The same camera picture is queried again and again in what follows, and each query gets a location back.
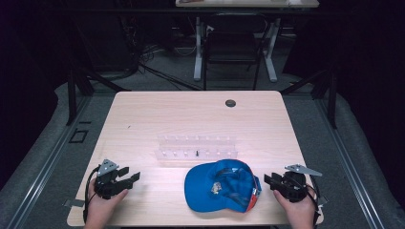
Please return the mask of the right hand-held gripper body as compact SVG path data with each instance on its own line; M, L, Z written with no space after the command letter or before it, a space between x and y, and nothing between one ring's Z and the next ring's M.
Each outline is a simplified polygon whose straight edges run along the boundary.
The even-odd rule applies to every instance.
M278 179L281 185L280 193L290 202L299 202L308 195L306 175L322 176L320 172L300 164L286 166L286 170Z

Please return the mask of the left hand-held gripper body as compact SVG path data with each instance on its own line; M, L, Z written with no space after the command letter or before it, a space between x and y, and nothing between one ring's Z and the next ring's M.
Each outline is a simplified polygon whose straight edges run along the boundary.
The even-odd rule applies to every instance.
M96 175L95 192L104 199L110 199L125 189L131 189L132 184L126 179L117 181L119 166L109 159L104 159Z

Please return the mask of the blue baseball cap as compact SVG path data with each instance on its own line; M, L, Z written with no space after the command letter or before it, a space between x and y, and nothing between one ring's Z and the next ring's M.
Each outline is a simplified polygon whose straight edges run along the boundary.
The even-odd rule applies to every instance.
M238 159L197 165L184 180L186 203L200 213L223 209L245 213L255 206L261 191L260 180Z

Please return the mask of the person's left hand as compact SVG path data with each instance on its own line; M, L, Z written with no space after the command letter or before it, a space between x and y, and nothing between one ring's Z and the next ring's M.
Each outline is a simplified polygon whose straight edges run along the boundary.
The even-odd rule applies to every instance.
M95 192L95 179L92 179L88 190L88 213L83 229L104 229L116 207L124 200L128 190L121 191L118 195L104 199Z

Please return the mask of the person's right hand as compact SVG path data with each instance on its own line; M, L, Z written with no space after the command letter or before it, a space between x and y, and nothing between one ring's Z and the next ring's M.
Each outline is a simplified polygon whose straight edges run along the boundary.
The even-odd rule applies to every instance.
M314 197L314 190L308 188L309 196L306 196L299 202L290 202L282 194L274 190L273 195L284 208L289 224L292 229L313 229L315 206L311 200Z

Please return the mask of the clear acrylic rack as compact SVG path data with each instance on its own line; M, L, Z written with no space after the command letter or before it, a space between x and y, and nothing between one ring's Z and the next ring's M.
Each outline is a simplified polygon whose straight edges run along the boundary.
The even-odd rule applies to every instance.
M158 143L155 156L160 160L220 160L238 156L236 138L231 136L159 135Z

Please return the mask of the black metal stand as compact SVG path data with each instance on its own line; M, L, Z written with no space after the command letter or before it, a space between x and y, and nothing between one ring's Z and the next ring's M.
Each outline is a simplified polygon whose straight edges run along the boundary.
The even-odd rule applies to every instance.
M333 129L336 129L335 112L337 98L337 76L332 69L321 70L313 75L303 78L281 91L282 95L291 94L305 85L314 82L315 85L310 92L313 99L322 99L328 93L327 120Z
M107 88L112 89L116 93L128 92L128 89L120 87L94 71L73 65L70 73L68 74L67 81L69 102L69 117L67 126L71 125L77 117L76 89L79 89L85 96L92 96L94 94L95 89L91 85L91 79L101 83Z

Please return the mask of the black chair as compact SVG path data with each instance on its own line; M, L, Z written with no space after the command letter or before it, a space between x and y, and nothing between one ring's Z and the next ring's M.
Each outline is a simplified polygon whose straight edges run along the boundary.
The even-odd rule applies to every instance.
M211 28L202 50L202 88L207 89L209 64L256 66L252 89L256 89L264 43L270 29L260 13L216 13L205 19Z

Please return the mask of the white-legged desk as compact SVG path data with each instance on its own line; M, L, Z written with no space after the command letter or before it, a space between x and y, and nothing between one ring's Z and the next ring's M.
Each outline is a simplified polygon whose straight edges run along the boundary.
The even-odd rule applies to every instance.
M316 9L320 5L318 0L176 0L180 8L245 8L259 10L307 10ZM263 55L266 70L271 82L277 81L277 75L272 62L272 52L280 29L281 18L276 18L270 23L269 43Z

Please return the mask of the grey metal bracket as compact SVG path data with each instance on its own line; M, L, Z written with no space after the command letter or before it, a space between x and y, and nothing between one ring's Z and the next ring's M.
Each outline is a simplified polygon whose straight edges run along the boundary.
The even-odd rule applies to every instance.
M65 207L83 207L84 206L84 201L81 199L66 199L63 203Z

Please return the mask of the aluminium floor rail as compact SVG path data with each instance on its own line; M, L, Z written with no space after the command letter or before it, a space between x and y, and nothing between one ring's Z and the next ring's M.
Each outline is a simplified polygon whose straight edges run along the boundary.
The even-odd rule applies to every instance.
M315 99L315 106L317 107L318 112L322 116L323 121L328 129L329 134L337 148L337 154L339 156L340 162L342 164L343 171L346 175L346 178L352 187L352 191L357 199L357 202L363 212L363 215L366 221L369 224L370 229L386 229L384 226L381 217L378 215L376 208L371 200L369 192L364 186L363 181L361 180L353 162L349 155L349 151L341 138L339 131L332 127L330 120L327 115L327 106L322 100Z
M0 192L0 229L76 229L67 222L95 146L98 116L95 100L83 97L74 122L65 124L59 104L51 123L32 146L6 188Z

